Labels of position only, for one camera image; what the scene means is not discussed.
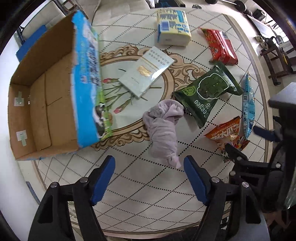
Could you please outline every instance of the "purple cloth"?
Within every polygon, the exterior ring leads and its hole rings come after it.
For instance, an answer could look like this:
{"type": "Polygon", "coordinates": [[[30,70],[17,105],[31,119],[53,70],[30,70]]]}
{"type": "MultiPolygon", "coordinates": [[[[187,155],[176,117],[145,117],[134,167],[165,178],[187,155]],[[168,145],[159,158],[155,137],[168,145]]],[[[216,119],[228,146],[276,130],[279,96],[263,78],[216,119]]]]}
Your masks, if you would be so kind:
{"type": "Polygon", "coordinates": [[[175,168],[181,167],[177,156],[175,125],[183,114],[183,106],[175,100],[162,100],[143,114],[143,121],[152,141],[151,155],[166,159],[175,168]]]}

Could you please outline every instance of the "white tape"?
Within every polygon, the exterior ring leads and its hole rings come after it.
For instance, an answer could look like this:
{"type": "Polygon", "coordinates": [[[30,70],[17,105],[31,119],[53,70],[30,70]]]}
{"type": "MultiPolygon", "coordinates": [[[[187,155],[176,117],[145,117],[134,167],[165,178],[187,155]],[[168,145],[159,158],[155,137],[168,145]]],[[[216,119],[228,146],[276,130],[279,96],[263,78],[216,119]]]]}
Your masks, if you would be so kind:
{"type": "Polygon", "coordinates": [[[26,146],[26,139],[27,139],[27,132],[26,130],[24,131],[18,131],[16,132],[17,134],[17,140],[22,142],[22,146],[26,146]]]}
{"type": "Polygon", "coordinates": [[[24,106],[25,99],[22,98],[22,92],[19,91],[18,97],[15,97],[15,106],[24,106]]]}

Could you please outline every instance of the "green snack bag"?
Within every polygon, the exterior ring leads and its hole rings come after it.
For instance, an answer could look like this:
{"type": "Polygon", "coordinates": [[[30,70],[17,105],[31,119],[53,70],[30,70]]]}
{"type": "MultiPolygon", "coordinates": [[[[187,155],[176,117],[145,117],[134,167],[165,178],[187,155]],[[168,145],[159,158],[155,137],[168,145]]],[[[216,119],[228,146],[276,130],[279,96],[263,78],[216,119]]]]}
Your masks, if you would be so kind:
{"type": "Polygon", "coordinates": [[[224,64],[216,61],[209,72],[187,87],[174,91],[173,95],[194,116],[199,128],[202,128],[218,98],[226,92],[234,95],[243,94],[241,87],[224,64]]]}

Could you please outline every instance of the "dumbbell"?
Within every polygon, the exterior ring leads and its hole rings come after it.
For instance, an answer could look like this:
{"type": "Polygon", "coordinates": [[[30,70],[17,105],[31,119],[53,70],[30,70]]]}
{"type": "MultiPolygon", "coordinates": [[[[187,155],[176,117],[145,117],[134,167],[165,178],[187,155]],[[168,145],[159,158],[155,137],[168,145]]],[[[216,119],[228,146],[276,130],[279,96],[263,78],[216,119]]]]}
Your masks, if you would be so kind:
{"type": "MultiPolygon", "coordinates": [[[[247,9],[246,5],[242,1],[239,1],[239,0],[235,0],[234,2],[230,2],[227,0],[220,0],[220,1],[231,3],[231,4],[235,5],[235,8],[239,12],[253,16],[252,12],[249,9],[247,9]]],[[[208,4],[216,4],[218,2],[218,0],[205,0],[205,2],[208,4]]]]}

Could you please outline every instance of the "blue gripper pad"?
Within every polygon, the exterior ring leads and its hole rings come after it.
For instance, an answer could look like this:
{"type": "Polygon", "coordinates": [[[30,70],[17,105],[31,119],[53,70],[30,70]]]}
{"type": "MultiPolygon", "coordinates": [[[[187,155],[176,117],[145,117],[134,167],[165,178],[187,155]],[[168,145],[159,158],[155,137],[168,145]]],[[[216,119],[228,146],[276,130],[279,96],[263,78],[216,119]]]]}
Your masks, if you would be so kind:
{"type": "Polygon", "coordinates": [[[94,206],[102,200],[104,193],[107,189],[108,183],[115,170],[115,159],[113,156],[110,157],[106,166],[102,170],[99,178],[94,185],[93,195],[91,197],[91,204],[94,206]]]}
{"type": "Polygon", "coordinates": [[[273,142],[273,141],[279,142],[280,141],[280,139],[276,136],[274,131],[269,131],[269,130],[263,129],[261,127],[258,127],[258,126],[254,126],[253,132],[257,136],[263,137],[265,140],[268,140],[271,142],[273,142]]]}
{"type": "Polygon", "coordinates": [[[184,158],[184,171],[197,199],[207,206],[209,201],[207,195],[211,188],[211,176],[204,168],[198,166],[192,156],[184,158]]]}

